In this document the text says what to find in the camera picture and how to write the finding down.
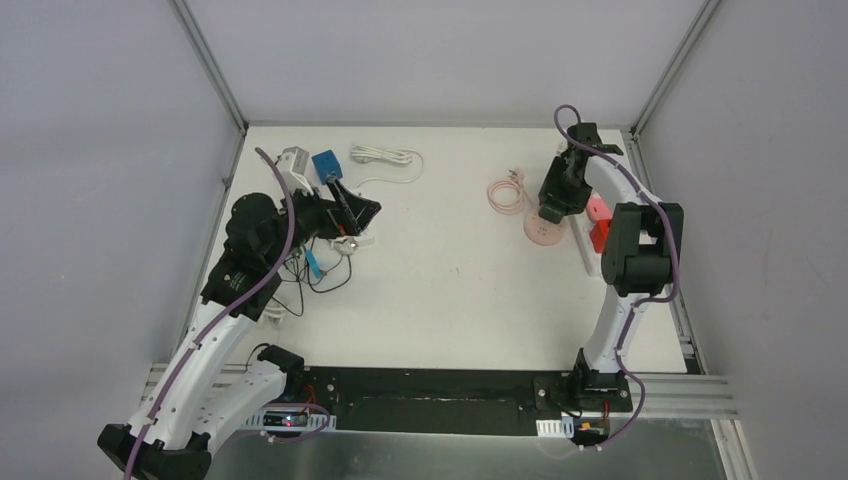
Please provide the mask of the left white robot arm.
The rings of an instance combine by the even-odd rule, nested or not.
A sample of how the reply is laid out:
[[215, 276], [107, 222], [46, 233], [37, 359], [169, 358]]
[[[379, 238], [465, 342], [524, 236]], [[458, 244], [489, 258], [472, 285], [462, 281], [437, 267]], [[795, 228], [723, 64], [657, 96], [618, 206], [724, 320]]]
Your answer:
[[285, 191], [281, 202], [264, 193], [235, 201], [223, 253], [164, 377], [127, 422], [106, 425], [98, 437], [125, 478], [202, 479], [220, 447], [262, 406], [303, 396], [303, 358], [276, 346], [265, 347], [223, 392], [209, 392], [276, 294], [292, 253], [313, 239], [360, 234], [382, 209], [336, 180], [327, 186], [329, 199], [295, 190]]

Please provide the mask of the pink round power strip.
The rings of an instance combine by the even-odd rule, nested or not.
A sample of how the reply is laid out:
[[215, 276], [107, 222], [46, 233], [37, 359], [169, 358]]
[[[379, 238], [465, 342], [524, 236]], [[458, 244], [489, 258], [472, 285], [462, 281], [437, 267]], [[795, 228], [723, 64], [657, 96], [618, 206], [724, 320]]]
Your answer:
[[567, 232], [563, 223], [552, 223], [541, 218], [536, 210], [529, 212], [523, 221], [526, 237], [534, 244], [552, 247], [560, 243]]

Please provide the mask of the white USB power strip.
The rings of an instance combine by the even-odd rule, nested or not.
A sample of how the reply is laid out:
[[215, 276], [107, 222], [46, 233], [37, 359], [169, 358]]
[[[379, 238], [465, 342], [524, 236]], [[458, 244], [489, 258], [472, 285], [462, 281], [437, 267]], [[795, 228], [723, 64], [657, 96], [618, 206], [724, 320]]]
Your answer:
[[344, 244], [352, 250], [368, 248], [376, 244], [376, 235], [371, 232], [363, 232], [358, 236], [349, 236]]

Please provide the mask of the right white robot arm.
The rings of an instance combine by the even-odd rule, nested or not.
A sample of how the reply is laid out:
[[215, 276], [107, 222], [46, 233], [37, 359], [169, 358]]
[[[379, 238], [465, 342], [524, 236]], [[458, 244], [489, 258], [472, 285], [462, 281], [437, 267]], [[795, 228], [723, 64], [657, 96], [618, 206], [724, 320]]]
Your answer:
[[538, 194], [539, 215], [551, 223], [586, 211], [592, 194], [612, 209], [601, 252], [607, 285], [595, 329], [564, 381], [569, 400], [583, 410], [627, 389], [624, 356], [629, 337], [651, 303], [668, 302], [675, 288], [684, 212], [661, 201], [617, 161], [622, 151], [603, 142], [596, 124], [577, 121], [562, 132], [557, 154]]

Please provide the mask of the light blue plug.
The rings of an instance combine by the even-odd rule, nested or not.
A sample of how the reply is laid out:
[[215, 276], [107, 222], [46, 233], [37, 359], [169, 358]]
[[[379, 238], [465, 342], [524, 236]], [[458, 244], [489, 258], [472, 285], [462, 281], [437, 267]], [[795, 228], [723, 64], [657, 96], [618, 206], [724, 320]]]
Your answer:
[[317, 258], [315, 257], [313, 251], [311, 249], [306, 249], [304, 256], [305, 256], [306, 262], [309, 266], [309, 270], [311, 272], [311, 275], [316, 280], [322, 279], [324, 277], [324, 272], [321, 269], [321, 266], [320, 266]]

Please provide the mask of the green patterned cube adapter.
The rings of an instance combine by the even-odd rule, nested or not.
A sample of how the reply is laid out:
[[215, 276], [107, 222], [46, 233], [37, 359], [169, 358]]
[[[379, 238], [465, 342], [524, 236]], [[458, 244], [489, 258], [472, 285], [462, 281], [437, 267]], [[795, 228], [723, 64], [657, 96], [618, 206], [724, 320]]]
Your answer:
[[555, 206], [541, 204], [538, 208], [538, 216], [549, 223], [560, 224], [566, 214]]

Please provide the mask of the dark blue cube adapter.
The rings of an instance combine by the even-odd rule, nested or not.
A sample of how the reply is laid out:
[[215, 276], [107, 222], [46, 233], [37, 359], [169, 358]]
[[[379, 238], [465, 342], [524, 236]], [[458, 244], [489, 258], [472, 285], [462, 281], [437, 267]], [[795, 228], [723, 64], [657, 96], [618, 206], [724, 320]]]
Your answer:
[[344, 176], [341, 165], [332, 150], [317, 153], [311, 157], [316, 175], [322, 185], [331, 180], [341, 180]]

